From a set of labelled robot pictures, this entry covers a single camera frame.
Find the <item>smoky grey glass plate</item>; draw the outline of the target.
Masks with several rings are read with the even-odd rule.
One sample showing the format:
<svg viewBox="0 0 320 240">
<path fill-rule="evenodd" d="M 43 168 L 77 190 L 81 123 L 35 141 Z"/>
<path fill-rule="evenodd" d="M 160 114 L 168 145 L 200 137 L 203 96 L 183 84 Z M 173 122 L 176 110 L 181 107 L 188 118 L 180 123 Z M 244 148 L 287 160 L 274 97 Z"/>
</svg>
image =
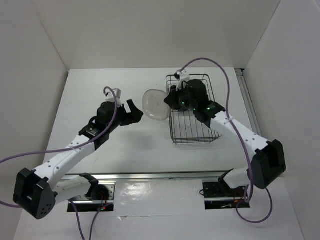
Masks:
<svg viewBox="0 0 320 240">
<path fill-rule="evenodd" d="M 164 102 L 168 94 L 162 90 L 147 90 L 142 97 L 142 110 L 144 114 L 155 121 L 164 121 L 170 115 L 170 108 Z"/>
</svg>

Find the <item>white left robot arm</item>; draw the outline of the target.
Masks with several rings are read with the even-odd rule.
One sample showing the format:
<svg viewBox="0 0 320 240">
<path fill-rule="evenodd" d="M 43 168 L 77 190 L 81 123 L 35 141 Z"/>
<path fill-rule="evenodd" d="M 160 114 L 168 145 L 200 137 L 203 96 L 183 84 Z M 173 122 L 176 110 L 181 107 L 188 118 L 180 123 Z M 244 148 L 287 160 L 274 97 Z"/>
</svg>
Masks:
<svg viewBox="0 0 320 240">
<path fill-rule="evenodd" d="M 13 201 L 37 220 L 47 216 L 55 205 L 78 196 L 106 202 L 109 190 L 91 174 L 81 173 L 65 181 L 62 178 L 108 141 L 117 127 L 141 121 L 144 113 L 132 100 L 128 100 L 127 104 L 130 112 L 124 105 L 115 102 L 102 103 L 96 116 L 89 120 L 63 152 L 32 170 L 22 169 L 16 177 Z"/>
</svg>

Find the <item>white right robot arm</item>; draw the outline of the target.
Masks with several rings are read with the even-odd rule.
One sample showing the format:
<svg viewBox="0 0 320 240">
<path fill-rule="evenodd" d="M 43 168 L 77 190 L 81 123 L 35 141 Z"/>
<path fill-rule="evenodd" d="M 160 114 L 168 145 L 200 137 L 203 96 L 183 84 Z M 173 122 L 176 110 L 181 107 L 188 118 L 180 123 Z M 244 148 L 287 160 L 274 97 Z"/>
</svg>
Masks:
<svg viewBox="0 0 320 240">
<path fill-rule="evenodd" d="M 230 196 L 236 188 L 250 184 L 264 190 L 286 171 L 282 143 L 259 136 L 228 115 L 223 106 L 210 100 L 201 80 L 183 80 L 172 85 L 164 102 L 172 110 L 191 110 L 197 121 L 246 149 L 249 165 L 231 169 L 218 180 L 218 190 L 223 196 Z"/>
</svg>

